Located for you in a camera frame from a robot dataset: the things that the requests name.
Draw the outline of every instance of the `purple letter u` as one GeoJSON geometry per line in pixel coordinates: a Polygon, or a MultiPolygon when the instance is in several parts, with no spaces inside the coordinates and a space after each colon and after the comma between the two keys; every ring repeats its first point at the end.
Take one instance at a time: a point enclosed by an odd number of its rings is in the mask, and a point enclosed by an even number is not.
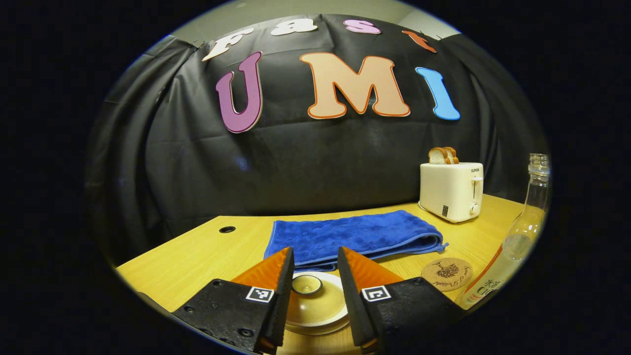
{"type": "Polygon", "coordinates": [[[245,91],[247,93],[247,107],[243,112],[238,113],[235,110],[232,100],[232,87],[230,84],[234,77],[233,71],[219,79],[215,87],[219,93],[219,107],[223,124],[232,133],[247,131],[254,127],[259,117],[261,117],[262,94],[258,62],[262,56],[263,53],[255,52],[245,58],[239,65],[239,71],[242,71],[245,77],[245,91]]]}

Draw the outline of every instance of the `screw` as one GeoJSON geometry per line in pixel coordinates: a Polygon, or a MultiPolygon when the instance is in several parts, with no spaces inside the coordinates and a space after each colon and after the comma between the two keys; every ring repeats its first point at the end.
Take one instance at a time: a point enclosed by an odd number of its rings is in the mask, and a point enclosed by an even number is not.
{"type": "Polygon", "coordinates": [[[249,329],[241,328],[239,329],[239,334],[243,335],[244,337],[252,337],[254,335],[254,332],[249,329]]]}

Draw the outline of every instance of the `letter m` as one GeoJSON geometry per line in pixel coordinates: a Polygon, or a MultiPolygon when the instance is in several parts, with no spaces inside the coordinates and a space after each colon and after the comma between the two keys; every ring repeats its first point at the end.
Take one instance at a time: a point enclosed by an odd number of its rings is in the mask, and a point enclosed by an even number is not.
{"type": "Polygon", "coordinates": [[[335,87],[359,114],[366,112],[371,90],[377,100],[372,106],[381,116],[407,116],[408,107],[394,78],[394,63],[383,57],[367,56],[359,73],[333,53],[308,53],[300,61],[311,66],[314,78],[315,104],[307,111],[316,119],[336,118],[346,114],[346,106],[338,101],[335,87]]]}

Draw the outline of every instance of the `blue towel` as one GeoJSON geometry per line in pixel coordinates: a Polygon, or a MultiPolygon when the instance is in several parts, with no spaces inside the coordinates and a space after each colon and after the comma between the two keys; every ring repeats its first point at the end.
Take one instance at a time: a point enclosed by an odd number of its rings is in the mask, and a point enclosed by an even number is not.
{"type": "Polygon", "coordinates": [[[370,259],[393,254],[443,251],[442,234],[424,220],[403,210],[308,222],[274,221],[264,257],[293,248],[296,271],[333,271],[340,246],[370,259]]]}

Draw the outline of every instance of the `white plate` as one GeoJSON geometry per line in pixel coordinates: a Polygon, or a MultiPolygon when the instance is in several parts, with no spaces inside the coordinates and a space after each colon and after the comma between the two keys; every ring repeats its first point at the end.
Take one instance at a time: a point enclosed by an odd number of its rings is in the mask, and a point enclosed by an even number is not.
{"type": "Polygon", "coordinates": [[[298,327],[296,325],[285,324],[285,329],[289,330],[292,333],[302,334],[302,335],[325,335],[333,332],[337,332],[338,330],[344,328],[349,324],[348,317],[343,317],[342,319],[333,322],[331,324],[323,325],[321,327],[298,327]]]}
{"type": "MultiPolygon", "coordinates": [[[[292,280],[298,276],[301,275],[311,275],[311,276],[315,276],[318,279],[321,279],[322,281],[328,281],[330,282],[333,286],[337,287],[342,295],[342,298],[344,299],[344,290],[342,288],[342,280],[333,275],[333,274],[327,274],[325,272],[318,272],[318,271],[305,271],[305,272],[297,272],[293,275],[292,280]]],[[[320,322],[313,322],[313,323],[297,323],[297,322],[291,322],[291,321],[286,321],[285,323],[289,324],[289,325],[295,325],[298,327],[320,327],[322,325],[327,325],[327,324],[331,324],[335,321],[338,321],[340,319],[342,319],[345,315],[348,314],[348,310],[346,309],[346,302],[344,302],[344,305],[342,307],[342,309],[338,312],[338,314],[334,315],[333,317],[320,321],[320,322]]]]}

